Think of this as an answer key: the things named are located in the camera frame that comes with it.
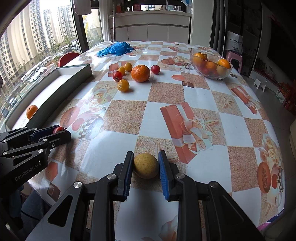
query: tablecloth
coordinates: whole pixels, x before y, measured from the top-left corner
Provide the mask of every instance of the tablecloth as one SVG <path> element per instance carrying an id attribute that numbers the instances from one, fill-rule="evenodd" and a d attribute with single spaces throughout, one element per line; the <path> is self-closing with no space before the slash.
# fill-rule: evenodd
<path id="1" fill-rule="evenodd" d="M 195 181 L 219 182 L 256 226 L 282 211 L 279 143 L 262 104 L 241 75 L 233 69 L 224 80 L 200 76 L 189 51 L 194 47 L 218 55 L 211 48 L 161 41 L 129 44 L 134 50 L 125 55 L 97 57 L 110 46 L 107 43 L 68 64 L 90 64 L 93 77 L 57 107 L 46 124 L 67 127 L 72 141 L 53 149 L 49 166 L 29 181 L 38 193 L 53 205 L 75 181 L 87 184 L 111 173 L 127 151 L 156 156 L 165 150 L 179 171 Z M 130 91 L 122 93 L 112 73 L 126 62 L 149 68 L 157 64 L 161 72 L 151 73 L 144 83 L 127 72 Z M 182 123 L 172 128 L 174 113 L 196 131 L 182 128 Z M 194 142 L 184 143 L 183 135 L 192 133 Z M 127 201 L 114 203 L 115 237 L 168 240 L 176 232 L 177 215 L 178 202 L 165 201 L 159 176 L 144 180 L 133 174 Z"/>

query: orange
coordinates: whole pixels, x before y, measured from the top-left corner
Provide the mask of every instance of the orange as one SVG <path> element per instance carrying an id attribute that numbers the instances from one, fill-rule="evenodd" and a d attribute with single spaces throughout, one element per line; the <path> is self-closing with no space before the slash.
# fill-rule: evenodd
<path id="1" fill-rule="evenodd" d="M 215 62 L 212 62 L 212 61 L 207 61 L 205 67 L 207 69 L 216 69 L 217 68 L 217 64 Z"/>
<path id="2" fill-rule="evenodd" d="M 206 53 L 195 53 L 194 56 L 200 57 L 203 60 L 207 60 L 207 54 Z"/>
<path id="3" fill-rule="evenodd" d="M 200 67 L 202 63 L 205 62 L 198 56 L 193 56 L 192 61 L 193 61 L 192 65 L 196 65 L 197 67 Z"/>
<path id="4" fill-rule="evenodd" d="M 224 76 L 226 74 L 226 69 L 223 68 L 221 65 L 217 66 L 217 73 L 219 76 Z"/>
<path id="5" fill-rule="evenodd" d="M 132 68 L 133 68 L 133 66 L 131 65 L 131 63 L 126 63 L 123 67 L 125 68 L 126 71 L 131 71 Z"/>
<path id="6" fill-rule="evenodd" d="M 27 118 L 30 120 L 37 110 L 38 110 L 38 107 L 37 106 L 30 105 L 27 108 L 27 113 L 26 113 L 27 114 Z"/>
<path id="7" fill-rule="evenodd" d="M 122 67 L 122 66 L 119 67 L 117 71 L 119 71 L 120 73 L 122 73 L 122 75 L 125 75 L 125 73 L 126 73 L 126 69 L 124 67 Z"/>
<path id="8" fill-rule="evenodd" d="M 132 69 L 131 76 L 137 82 L 144 82 L 150 77 L 150 69 L 143 64 L 137 65 Z"/>
<path id="9" fill-rule="evenodd" d="M 218 64 L 227 68 L 227 69 L 231 68 L 230 63 L 226 59 L 223 59 L 223 58 L 218 61 Z"/>
<path id="10" fill-rule="evenodd" d="M 117 88 L 121 92 L 126 92 L 129 89 L 129 82 L 127 80 L 119 80 L 117 83 Z"/>

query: pink stool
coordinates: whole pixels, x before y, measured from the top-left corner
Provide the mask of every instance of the pink stool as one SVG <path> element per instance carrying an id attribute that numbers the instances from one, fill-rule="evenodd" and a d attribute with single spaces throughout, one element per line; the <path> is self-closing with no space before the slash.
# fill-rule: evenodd
<path id="1" fill-rule="evenodd" d="M 238 68 L 236 69 L 239 73 L 242 71 L 242 57 L 236 53 L 233 53 L 229 50 L 225 51 L 226 53 L 226 59 L 228 62 L 232 63 L 233 67 L 235 68 L 235 65 L 237 65 L 235 62 L 238 62 Z"/>

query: glass bowl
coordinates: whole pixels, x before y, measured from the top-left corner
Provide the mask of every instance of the glass bowl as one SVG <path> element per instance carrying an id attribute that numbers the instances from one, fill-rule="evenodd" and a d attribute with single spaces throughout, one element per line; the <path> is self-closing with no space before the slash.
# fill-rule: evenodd
<path id="1" fill-rule="evenodd" d="M 198 56 L 194 56 L 196 53 L 207 54 L 208 60 L 203 60 Z M 190 50 L 190 61 L 192 66 L 199 74 L 209 79 L 221 80 L 230 74 L 233 65 L 230 63 L 230 69 L 218 65 L 217 63 L 220 59 L 224 58 L 195 48 Z"/>

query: metal screw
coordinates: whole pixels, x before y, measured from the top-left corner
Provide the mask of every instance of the metal screw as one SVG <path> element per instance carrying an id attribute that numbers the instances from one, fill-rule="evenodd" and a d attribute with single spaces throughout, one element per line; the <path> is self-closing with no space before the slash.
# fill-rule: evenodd
<path id="1" fill-rule="evenodd" d="M 183 179 L 183 178 L 185 177 L 185 174 L 179 172 L 179 173 L 176 174 L 176 177 L 177 177 L 178 179 Z"/>
<path id="2" fill-rule="evenodd" d="M 116 178 L 116 175 L 115 175 L 114 173 L 111 173 L 111 174 L 109 174 L 109 175 L 107 176 L 107 178 L 108 178 L 109 180 L 113 180 L 113 179 Z"/>
<path id="3" fill-rule="evenodd" d="M 217 182 L 215 182 L 215 181 L 212 181 L 212 182 L 210 182 L 210 186 L 212 188 L 217 188 L 219 186 L 219 184 Z"/>
<path id="4" fill-rule="evenodd" d="M 75 188 L 80 188 L 81 186 L 82 186 L 82 183 L 81 182 L 75 182 L 73 184 L 73 187 L 75 187 Z"/>

